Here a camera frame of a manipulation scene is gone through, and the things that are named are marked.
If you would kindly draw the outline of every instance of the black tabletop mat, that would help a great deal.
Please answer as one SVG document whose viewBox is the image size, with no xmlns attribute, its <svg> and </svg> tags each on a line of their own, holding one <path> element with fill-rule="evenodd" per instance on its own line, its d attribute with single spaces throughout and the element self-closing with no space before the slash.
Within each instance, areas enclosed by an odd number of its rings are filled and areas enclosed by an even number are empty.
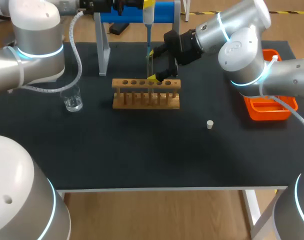
<svg viewBox="0 0 304 240">
<path fill-rule="evenodd" d="M 285 41 L 262 45 L 283 60 L 295 57 Z M 144 78 L 146 45 L 110 47 L 108 75 L 99 77 L 95 43 L 77 44 L 80 112 L 67 112 L 58 94 L 0 95 L 0 135 L 26 148 L 57 189 L 286 186 L 304 169 L 304 127 L 294 116 L 252 121 L 217 54 L 179 68 L 180 110 L 113 110 L 112 78 Z M 69 44 L 64 53 L 65 73 L 55 86 L 76 75 Z M 158 59 L 154 69 L 166 64 Z M 304 99 L 297 102 L 304 117 Z"/>
</svg>

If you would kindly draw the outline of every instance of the blue roll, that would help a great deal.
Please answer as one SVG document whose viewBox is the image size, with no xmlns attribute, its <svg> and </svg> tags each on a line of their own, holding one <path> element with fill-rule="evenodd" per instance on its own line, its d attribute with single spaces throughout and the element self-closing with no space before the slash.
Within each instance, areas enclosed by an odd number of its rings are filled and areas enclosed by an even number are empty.
<svg viewBox="0 0 304 240">
<path fill-rule="evenodd" d="M 110 13 L 101 13 L 102 23 L 143 23 L 143 11 L 136 7 L 124 7 L 122 16 L 111 9 Z M 155 3 L 154 22 L 157 24 L 170 24 L 174 22 L 174 2 L 158 1 Z"/>
</svg>

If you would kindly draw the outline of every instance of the orange tray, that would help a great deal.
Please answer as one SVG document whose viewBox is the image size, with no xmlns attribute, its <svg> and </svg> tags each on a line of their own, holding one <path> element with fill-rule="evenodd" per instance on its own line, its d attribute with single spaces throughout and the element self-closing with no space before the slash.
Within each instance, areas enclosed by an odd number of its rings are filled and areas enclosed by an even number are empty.
<svg viewBox="0 0 304 240">
<path fill-rule="evenodd" d="M 272 61 L 273 55 L 278 56 L 278 61 L 282 61 L 279 53 L 274 49 L 263 49 L 263 57 L 266 61 Z M 295 111 L 298 110 L 298 104 L 295 97 L 278 96 L 283 102 L 290 105 Z M 269 98 L 248 98 L 244 97 L 247 111 L 254 121 L 281 121 L 290 117 L 291 112 L 281 104 Z"/>
</svg>

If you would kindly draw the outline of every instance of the white bottle cap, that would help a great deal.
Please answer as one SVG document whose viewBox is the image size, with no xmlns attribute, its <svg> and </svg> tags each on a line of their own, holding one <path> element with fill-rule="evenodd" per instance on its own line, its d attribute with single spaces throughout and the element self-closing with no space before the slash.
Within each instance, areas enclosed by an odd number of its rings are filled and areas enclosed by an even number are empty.
<svg viewBox="0 0 304 240">
<path fill-rule="evenodd" d="M 208 121 L 206 122 L 206 127 L 207 127 L 207 129 L 211 129 L 211 128 L 213 127 L 213 124 L 214 124 L 214 122 L 213 122 L 212 120 L 208 120 Z"/>
</svg>

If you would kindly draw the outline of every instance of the wooden peg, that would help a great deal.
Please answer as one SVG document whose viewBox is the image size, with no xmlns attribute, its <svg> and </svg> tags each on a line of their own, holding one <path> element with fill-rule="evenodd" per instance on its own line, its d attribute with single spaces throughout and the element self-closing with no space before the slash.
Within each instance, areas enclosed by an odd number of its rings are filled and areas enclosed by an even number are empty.
<svg viewBox="0 0 304 240">
<path fill-rule="evenodd" d="M 148 92 L 148 104 L 152 105 L 152 91 Z"/>
<path fill-rule="evenodd" d="M 135 94 L 135 92 L 133 91 L 133 92 L 132 92 L 132 105 L 134 105 L 135 102 L 136 102 L 136 94 Z"/>
<path fill-rule="evenodd" d="M 117 99 L 119 99 L 121 97 L 121 89 L 119 87 L 116 88 L 116 96 L 117 96 Z"/>
<path fill-rule="evenodd" d="M 127 105 L 127 92 L 123 93 L 123 104 Z"/>
<path fill-rule="evenodd" d="M 169 104 L 169 92 L 166 93 L 165 102 L 166 102 L 166 104 Z"/>
<path fill-rule="evenodd" d="M 144 93 L 143 91 L 141 91 L 141 105 L 144 104 Z"/>
<path fill-rule="evenodd" d="M 173 90 L 172 98 L 175 98 L 175 97 L 177 96 L 177 92 L 178 92 L 177 89 L 174 89 L 174 90 Z"/>
<path fill-rule="evenodd" d="M 157 93 L 157 105 L 161 104 L 161 93 Z"/>
</svg>

